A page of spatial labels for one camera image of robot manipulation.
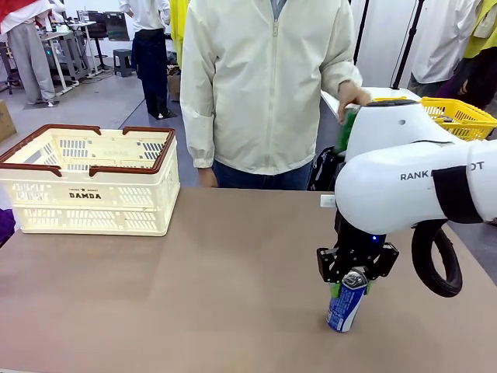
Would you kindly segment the person's left hand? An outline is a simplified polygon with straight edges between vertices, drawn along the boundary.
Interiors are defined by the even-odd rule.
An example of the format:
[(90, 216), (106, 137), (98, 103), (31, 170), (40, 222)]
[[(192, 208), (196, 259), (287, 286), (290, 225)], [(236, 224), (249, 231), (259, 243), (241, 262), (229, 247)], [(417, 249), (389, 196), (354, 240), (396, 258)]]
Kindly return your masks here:
[(339, 85), (339, 122), (343, 124), (346, 119), (346, 107), (349, 104), (366, 106), (371, 102), (370, 94), (356, 86), (353, 82), (342, 82)]

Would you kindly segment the person's right hand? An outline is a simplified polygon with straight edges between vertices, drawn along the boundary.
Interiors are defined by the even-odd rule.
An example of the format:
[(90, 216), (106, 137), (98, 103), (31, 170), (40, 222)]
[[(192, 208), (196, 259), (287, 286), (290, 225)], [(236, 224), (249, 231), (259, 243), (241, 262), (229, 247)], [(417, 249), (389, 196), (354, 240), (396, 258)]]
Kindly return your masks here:
[(208, 188), (218, 187), (217, 177), (215, 176), (215, 173), (212, 170), (212, 168), (202, 168), (198, 169), (197, 171), (198, 171), (199, 183), (202, 187), (208, 187)]

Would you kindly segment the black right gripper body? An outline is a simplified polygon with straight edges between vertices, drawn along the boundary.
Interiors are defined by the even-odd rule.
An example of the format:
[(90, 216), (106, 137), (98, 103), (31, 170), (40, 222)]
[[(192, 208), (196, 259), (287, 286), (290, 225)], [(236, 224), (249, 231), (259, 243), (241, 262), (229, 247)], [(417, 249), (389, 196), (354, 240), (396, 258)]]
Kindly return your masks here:
[(351, 225), (339, 211), (335, 215), (335, 231), (338, 235), (334, 246), (335, 264), (340, 272), (347, 273), (353, 267), (371, 270), (383, 250), (387, 236), (361, 231)]

